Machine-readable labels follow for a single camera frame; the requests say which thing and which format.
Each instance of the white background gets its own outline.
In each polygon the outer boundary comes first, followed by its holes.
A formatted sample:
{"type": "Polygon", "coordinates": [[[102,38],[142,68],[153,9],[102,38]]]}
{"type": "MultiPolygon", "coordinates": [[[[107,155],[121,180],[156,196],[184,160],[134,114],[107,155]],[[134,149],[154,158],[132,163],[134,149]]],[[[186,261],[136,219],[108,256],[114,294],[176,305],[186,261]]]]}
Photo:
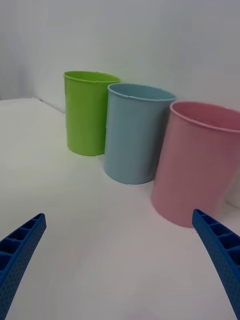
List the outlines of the white background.
{"type": "Polygon", "coordinates": [[[239,0],[3,0],[0,98],[64,110],[64,71],[93,70],[240,110],[239,17],[239,0]]]}

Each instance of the white surface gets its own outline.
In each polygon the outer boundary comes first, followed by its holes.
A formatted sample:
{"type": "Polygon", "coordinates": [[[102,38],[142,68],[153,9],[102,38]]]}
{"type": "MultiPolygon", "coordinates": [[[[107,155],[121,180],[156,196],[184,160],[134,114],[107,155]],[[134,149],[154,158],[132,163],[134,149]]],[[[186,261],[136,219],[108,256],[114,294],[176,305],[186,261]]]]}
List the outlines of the white surface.
{"type": "MultiPolygon", "coordinates": [[[[65,137],[44,103],[0,102],[0,238],[47,221],[7,320],[236,320],[198,235],[151,206],[152,183],[113,181],[65,137]]],[[[239,211],[218,218],[240,234],[239,211]]]]}
{"type": "Polygon", "coordinates": [[[64,110],[66,70],[240,110],[239,0],[0,1],[0,98],[64,110]]]}

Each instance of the light blue cup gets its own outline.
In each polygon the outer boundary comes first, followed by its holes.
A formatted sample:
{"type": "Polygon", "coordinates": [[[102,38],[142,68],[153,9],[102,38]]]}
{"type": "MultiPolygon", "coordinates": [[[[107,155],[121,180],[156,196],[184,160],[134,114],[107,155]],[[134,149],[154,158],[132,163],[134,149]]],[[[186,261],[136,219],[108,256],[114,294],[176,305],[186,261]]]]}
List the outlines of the light blue cup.
{"type": "Polygon", "coordinates": [[[172,93],[146,85],[108,86],[104,170],[123,184],[154,179],[168,122],[172,93]]]}

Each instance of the white table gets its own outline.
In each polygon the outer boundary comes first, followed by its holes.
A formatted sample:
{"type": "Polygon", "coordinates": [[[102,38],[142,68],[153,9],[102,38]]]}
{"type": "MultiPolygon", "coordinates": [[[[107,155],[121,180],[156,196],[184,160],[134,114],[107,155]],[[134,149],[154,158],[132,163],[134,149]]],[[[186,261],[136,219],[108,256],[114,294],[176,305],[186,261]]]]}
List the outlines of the white table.
{"type": "MultiPolygon", "coordinates": [[[[0,238],[47,221],[7,320],[236,320],[198,235],[156,213],[152,186],[69,151],[59,111],[0,101],[0,238]]],[[[218,218],[240,234],[239,214],[218,218]]]]}

